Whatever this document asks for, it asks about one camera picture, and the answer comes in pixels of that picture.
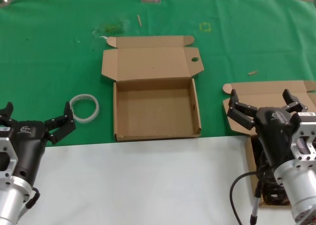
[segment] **small wood chip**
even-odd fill
[[[254,74],[257,74],[257,73],[258,73],[258,71],[253,71],[253,72],[248,73],[248,75],[254,75]]]
[[[142,22],[141,22],[141,20],[140,20],[139,15],[137,15],[137,17],[138,17],[138,22],[139,22],[139,25],[140,25],[140,27],[142,27]]]

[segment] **green cloth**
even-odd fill
[[[315,80],[315,27],[313,3],[298,0],[16,0],[0,8],[0,108],[11,101],[13,119],[44,121],[92,94],[98,117],[58,145],[114,142],[113,81],[101,75],[109,46],[100,36],[192,35],[205,68],[195,77],[202,136],[233,135],[223,84]],[[75,110],[86,117],[93,107]]]

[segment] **tape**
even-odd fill
[[[82,119],[82,118],[79,118],[77,115],[75,115],[73,104],[76,101],[78,101],[78,100],[84,100],[84,99],[92,100],[95,103],[95,110],[94,110],[94,112],[93,112],[93,114],[91,116],[89,116],[88,118]],[[72,98],[70,100],[69,103],[70,103],[70,108],[73,111],[74,119],[76,121],[78,121],[79,123],[88,123],[88,122],[94,120],[95,117],[97,117],[97,115],[99,114],[99,103],[98,103],[98,100],[97,100],[97,98],[95,98],[92,95],[89,95],[89,94],[76,95],[74,98]]]

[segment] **box flap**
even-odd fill
[[[274,82],[253,82],[253,83],[227,83],[223,91],[230,94],[235,89],[238,94],[263,94],[283,93],[284,89],[290,92],[308,92],[316,90],[314,81],[274,81]]]
[[[193,36],[108,37],[108,45],[116,48],[182,47],[194,42]]]
[[[282,93],[285,89],[298,97],[308,107],[309,112],[316,112],[316,93],[309,91],[316,90],[314,81],[274,81],[274,82],[252,82],[252,83],[231,83],[224,84],[223,91],[230,94],[235,89],[239,101],[255,107],[283,107],[286,105]],[[229,98],[223,101],[225,111],[228,112]],[[233,131],[246,135],[255,135],[255,129],[245,129],[231,118],[228,118]]]
[[[117,142],[126,142],[126,141],[145,141],[145,140],[161,140],[161,139],[180,139],[180,138],[197,138],[200,137],[200,134],[197,135],[161,135],[161,136],[123,136],[115,134],[115,140]]]
[[[192,36],[109,37],[102,75],[116,81],[192,77],[204,70]]]

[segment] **white surface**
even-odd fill
[[[245,137],[50,147],[37,204],[19,225],[237,225],[229,202],[248,171]],[[244,225],[250,179],[234,189]],[[260,209],[258,225],[293,225],[289,209]]]

